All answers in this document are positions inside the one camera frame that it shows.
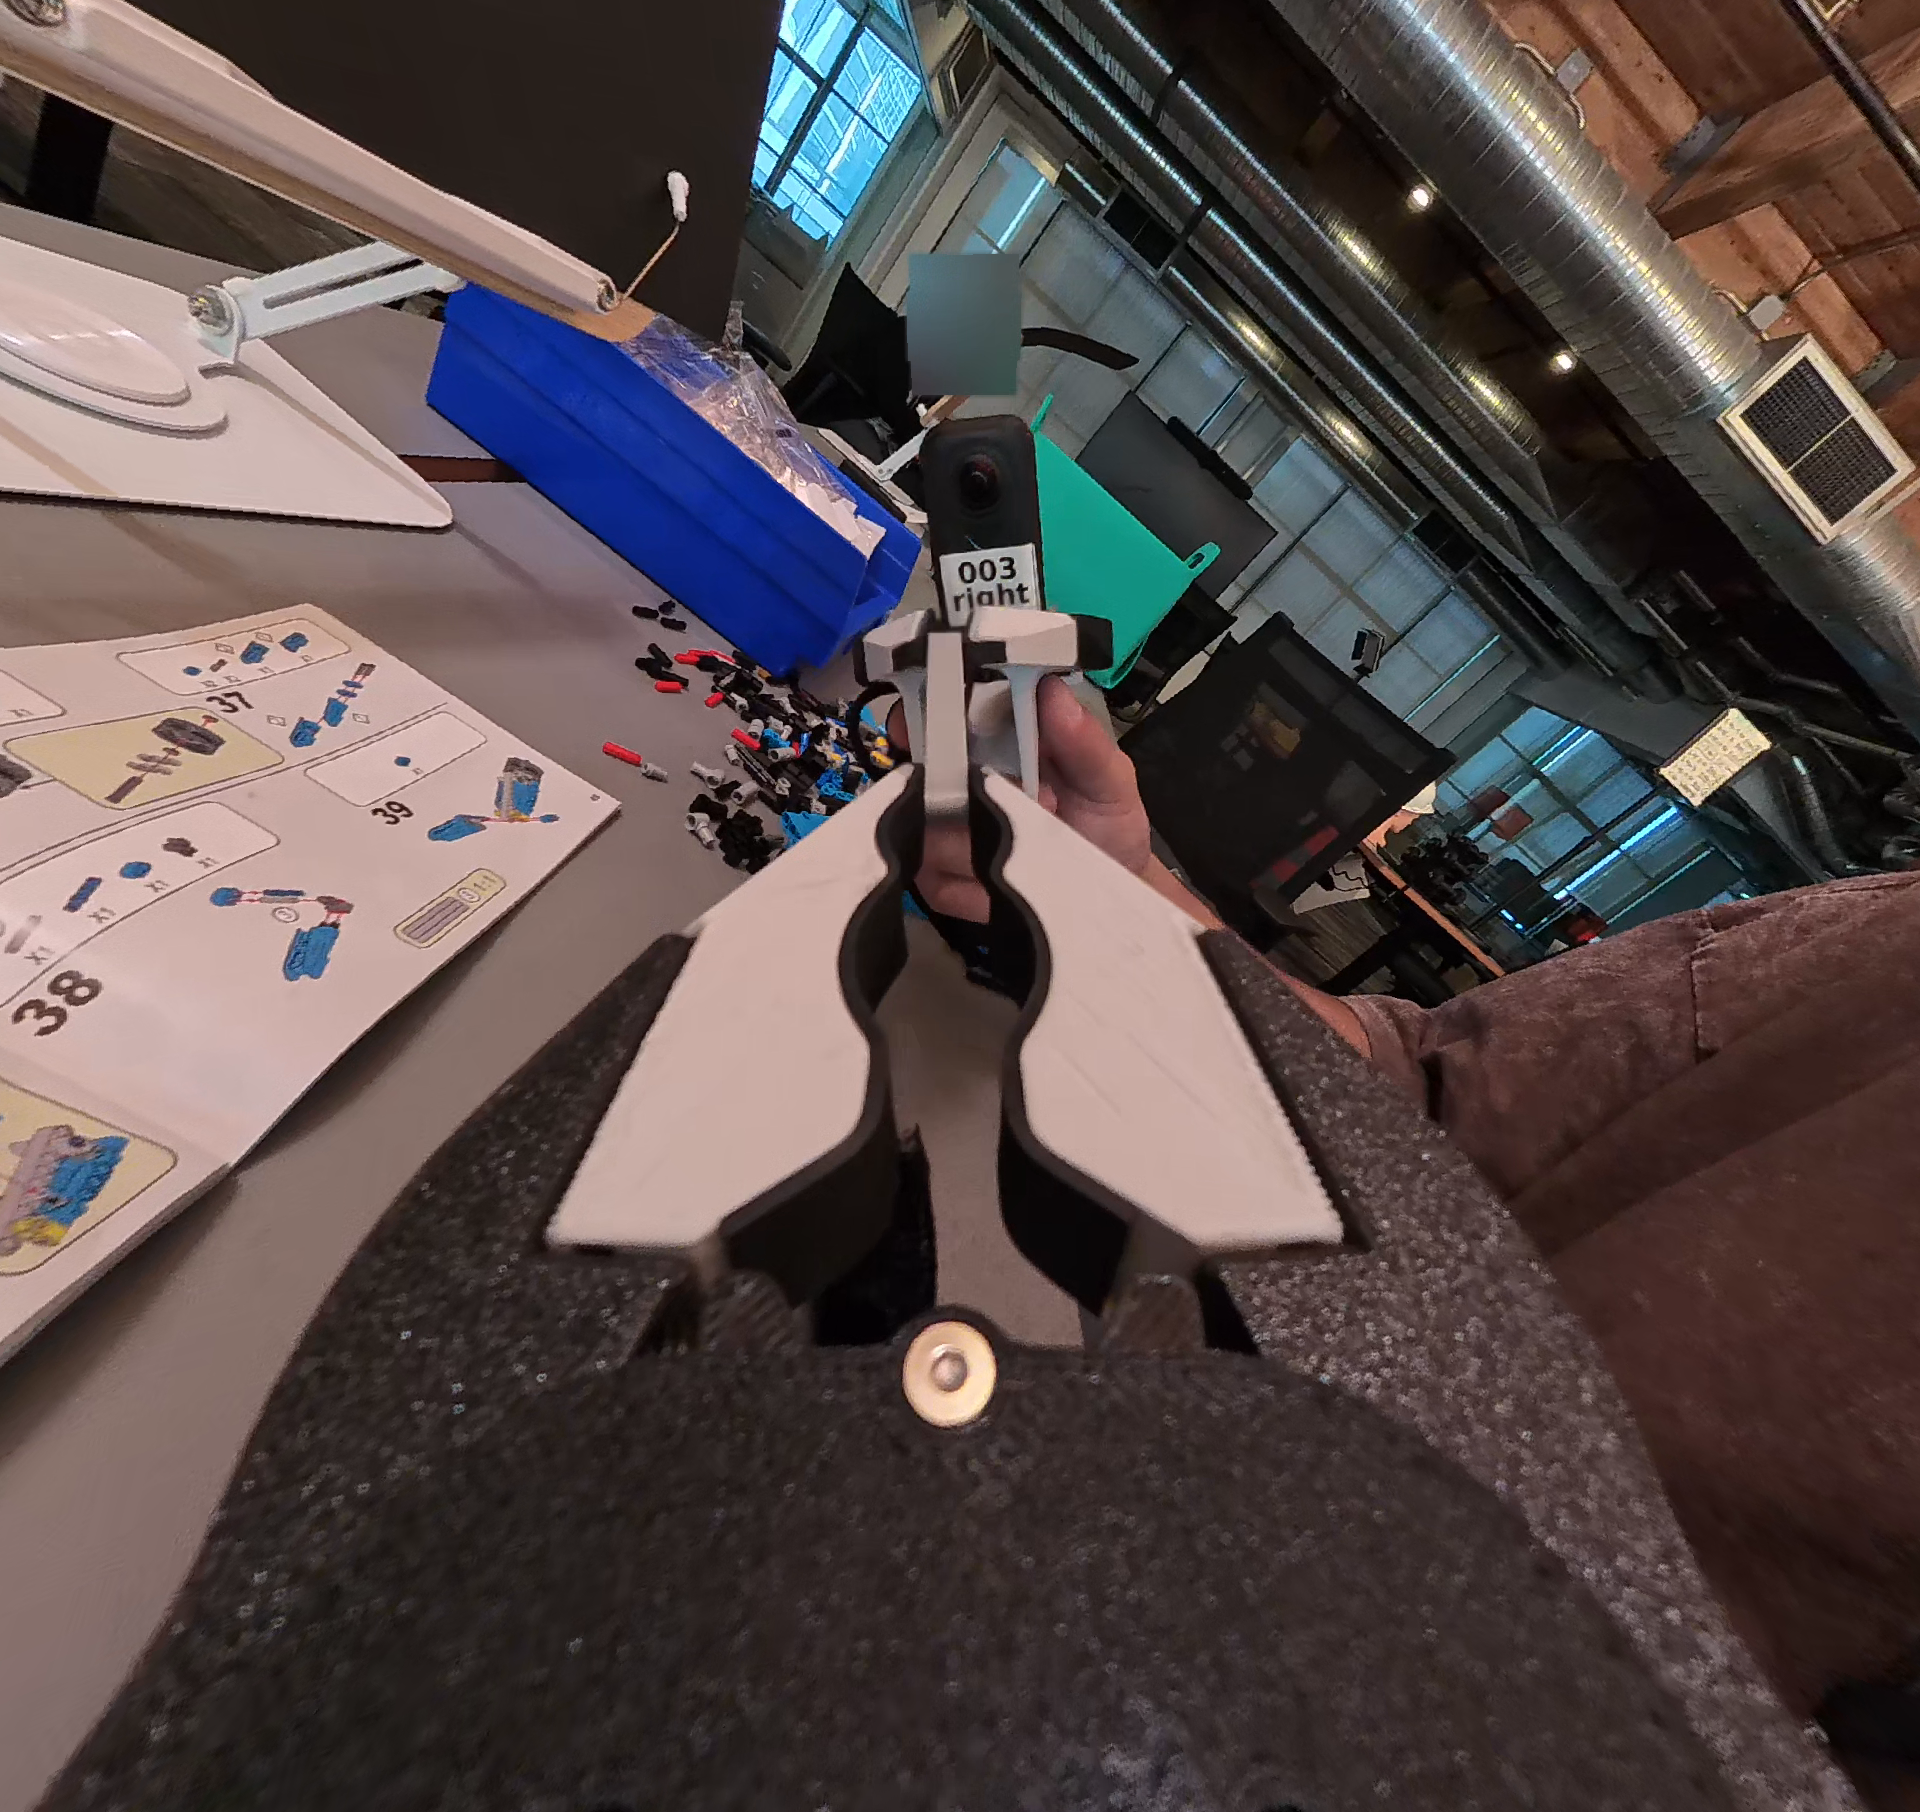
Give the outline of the black monitor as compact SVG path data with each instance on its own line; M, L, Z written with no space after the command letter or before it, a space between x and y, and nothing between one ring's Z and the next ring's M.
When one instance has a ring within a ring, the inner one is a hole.
M840 270L812 347L783 396L806 426L877 422L893 446L923 430L907 321L854 268Z

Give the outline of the grey desk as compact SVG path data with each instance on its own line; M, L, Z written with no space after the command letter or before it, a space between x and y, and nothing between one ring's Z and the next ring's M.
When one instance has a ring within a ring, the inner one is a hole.
M307 1319L407 1179L737 881L682 821L717 711L633 663L631 606L670 588L524 481L449 497L445 533L4 503L8 645L315 602L623 807L4 1363L4 1807L36 1805L139 1659Z

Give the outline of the black partition panel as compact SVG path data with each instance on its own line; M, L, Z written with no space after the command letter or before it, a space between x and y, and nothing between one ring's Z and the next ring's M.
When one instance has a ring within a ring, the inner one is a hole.
M283 102L715 335L783 0L125 0Z

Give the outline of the white wall chart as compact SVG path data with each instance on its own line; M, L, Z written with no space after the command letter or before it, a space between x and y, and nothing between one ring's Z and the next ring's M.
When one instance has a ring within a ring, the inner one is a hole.
M1670 792L1701 807L1770 750L1772 738L1764 726L1739 705L1729 705L1668 758L1658 776Z

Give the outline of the silver air duct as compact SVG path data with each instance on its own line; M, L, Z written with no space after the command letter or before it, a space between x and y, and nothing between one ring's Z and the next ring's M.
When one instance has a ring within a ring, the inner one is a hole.
M1916 703L1916 543L1895 505L1818 545L1721 430L1719 414L1764 373L1778 341L1756 335L1693 260L1632 199L1620 171L1565 114L1565 96L1478 0L1271 0L1387 136L1573 345L1628 416L1733 531L1741 547L1887 703ZM1472 452L1502 505L1468 505L1521 551L1523 525L1563 517L1549 456L1523 406L1482 369L1448 357L1419 300L1342 231L1312 223L1223 106L1176 74L1118 0L976 0L1004 27L1083 25L1095 68L1126 108L1156 122L1166 78L1172 130L1233 207L1255 217L1304 274L1332 284L1346 323L1411 379L1419 400Z

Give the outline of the grey beam piece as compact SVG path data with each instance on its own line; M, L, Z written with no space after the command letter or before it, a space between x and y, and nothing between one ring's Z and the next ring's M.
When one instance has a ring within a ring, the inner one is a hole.
M927 817L966 821L972 804L966 640L937 628L925 640L925 725L917 746Z

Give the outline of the white laptop stand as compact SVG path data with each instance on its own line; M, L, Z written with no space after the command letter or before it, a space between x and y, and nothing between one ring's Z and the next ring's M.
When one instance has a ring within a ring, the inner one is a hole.
M609 341L656 317L603 270L303 116L123 0L2 0L2 53L46 94L366 238L188 292L4 238L10 495L441 531L445 497L277 335L463 284Z

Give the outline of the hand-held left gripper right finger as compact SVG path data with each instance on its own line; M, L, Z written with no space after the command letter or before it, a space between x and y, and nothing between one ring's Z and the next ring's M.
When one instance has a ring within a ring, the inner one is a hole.
M1002 774L980 776L994 928L1030 981L1002 1068L998 1201L1089 1311L1134 1276L1346 1238L1201 928Z

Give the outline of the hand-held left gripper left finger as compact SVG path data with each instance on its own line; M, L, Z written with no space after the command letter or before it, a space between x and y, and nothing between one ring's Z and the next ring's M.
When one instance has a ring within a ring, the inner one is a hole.
M753 1270L795 1303L852 1274L899 1189L877 1009L915 861L917 770L897 768L696 920L550 1248Z

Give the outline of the teal plastic case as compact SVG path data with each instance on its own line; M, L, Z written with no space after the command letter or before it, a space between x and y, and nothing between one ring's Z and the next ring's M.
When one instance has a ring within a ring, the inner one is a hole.
M1101 687L1130 671L1140 647L1221 555L1213 525L1241 497L1229 474L1190 432L1178 432L1138 395L1124 395L1069 458L1034 434L1039 476L1045 600L1113 628Z

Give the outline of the person's right hand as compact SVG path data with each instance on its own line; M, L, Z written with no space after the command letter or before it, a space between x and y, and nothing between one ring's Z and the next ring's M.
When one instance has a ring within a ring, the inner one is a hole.
M1180 902L1188 890L1154 855L1134 762L1073 693L1069 681L1045 677L1037 689L1041 804L1063 825L1105 851L1142 883ZM929 914L988 922L992 902L974 873L966 825L933 819L913 887Z

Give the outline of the blue plastic bin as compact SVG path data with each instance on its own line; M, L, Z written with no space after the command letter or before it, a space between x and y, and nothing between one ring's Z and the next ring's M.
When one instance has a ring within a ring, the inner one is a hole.
M828 470L822 515L623 347L455 290L429 402L763 665L824 665L887 620L923 545Z

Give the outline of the instruction booklet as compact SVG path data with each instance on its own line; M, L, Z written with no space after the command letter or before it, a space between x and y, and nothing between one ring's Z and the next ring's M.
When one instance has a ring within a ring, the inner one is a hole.
M619 813L315 604L2 653L2 1357Z

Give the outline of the pile of building block pieces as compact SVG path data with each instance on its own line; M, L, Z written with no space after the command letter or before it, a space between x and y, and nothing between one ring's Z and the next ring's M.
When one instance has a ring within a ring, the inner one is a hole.
M686 827L743 875L765 871L899 764L868 699L830 701L739 647L668 649L650 636L636 671L656 693L698 695L729 721L717 760L690 766Z

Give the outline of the person's brown clothing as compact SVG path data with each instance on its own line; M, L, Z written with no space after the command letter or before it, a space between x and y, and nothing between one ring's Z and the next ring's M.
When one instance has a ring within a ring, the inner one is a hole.
M1916 1639L1916 932L1915 873L1689 912L1429 1051L1800 1707Z

